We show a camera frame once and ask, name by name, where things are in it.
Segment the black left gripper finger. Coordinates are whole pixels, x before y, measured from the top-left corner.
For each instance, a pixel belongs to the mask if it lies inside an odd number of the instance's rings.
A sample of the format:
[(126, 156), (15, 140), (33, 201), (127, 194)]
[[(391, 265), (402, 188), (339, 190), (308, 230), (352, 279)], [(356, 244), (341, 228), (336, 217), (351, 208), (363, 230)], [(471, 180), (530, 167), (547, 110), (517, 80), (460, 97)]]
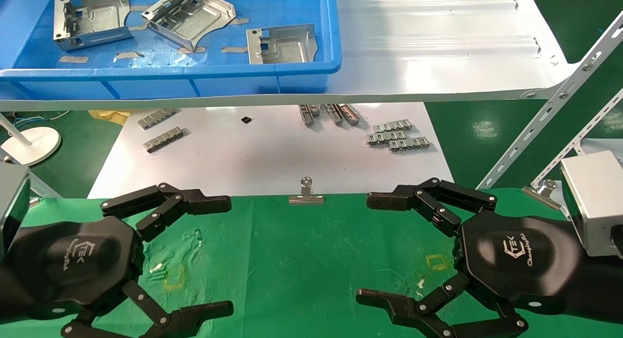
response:
[(136, 232), (145, 242), (153, 241), (181, 216), (226, 213), (232, 209), (229, 196), (205, 196), (199, 189), (177, 189), (160, 183), (118, 196), (101, 204), (103, 216), (120, 220), (149, 211), (136, 223)]

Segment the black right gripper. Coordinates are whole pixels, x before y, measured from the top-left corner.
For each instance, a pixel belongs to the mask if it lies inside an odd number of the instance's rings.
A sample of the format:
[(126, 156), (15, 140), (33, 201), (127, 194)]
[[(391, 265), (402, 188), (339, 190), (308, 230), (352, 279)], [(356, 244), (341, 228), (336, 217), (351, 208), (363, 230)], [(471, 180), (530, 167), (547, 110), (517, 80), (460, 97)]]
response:
[[(456, 274), (420, 301), (360, 288), (356, 302), (384, 309), (393, 325), (427, 338), (517, 338), (528, 323), (512, 306), (545, 315), (583, 311), (583, 248), (567, 221), (479, 213), (461, 226), (460, 244), (460, 269), (467, 275)], [(438, 311), (466, 289), (498, 318), (442, 321)]]

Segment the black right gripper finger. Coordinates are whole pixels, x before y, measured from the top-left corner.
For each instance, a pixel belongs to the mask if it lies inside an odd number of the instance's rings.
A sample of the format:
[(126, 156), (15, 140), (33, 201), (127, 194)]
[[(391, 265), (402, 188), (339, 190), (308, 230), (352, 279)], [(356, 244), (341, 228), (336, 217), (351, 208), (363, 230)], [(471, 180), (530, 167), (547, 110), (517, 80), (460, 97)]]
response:
[(496, 196), (469, 189), (451, 181), (430, 178), (418, 185), (398, 185), (391, 193), (367, 194), (366, 205), (373, 210), (415, 210), (445, 236), (459, 235), (461, 219), (445, 207), (452, 205), (472, 213), (495, 210)]

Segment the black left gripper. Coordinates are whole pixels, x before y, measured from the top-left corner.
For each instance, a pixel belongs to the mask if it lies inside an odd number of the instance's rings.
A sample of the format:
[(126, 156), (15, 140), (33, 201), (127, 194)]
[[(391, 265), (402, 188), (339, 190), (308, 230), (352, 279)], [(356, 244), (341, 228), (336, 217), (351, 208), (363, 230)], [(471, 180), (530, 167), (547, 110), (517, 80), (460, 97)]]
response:
[(127, 296), (153, 322), (141, 338), (192, 338), (203, 322), (234, 313), (231, 301), (165, 312), (136, 282), (144, 259), (136, 231), (115, 216), (23, 227), (13, 241), (13, 321), (57, 320), (80, 312), (61, 336), (124, 338), (92, 322)]

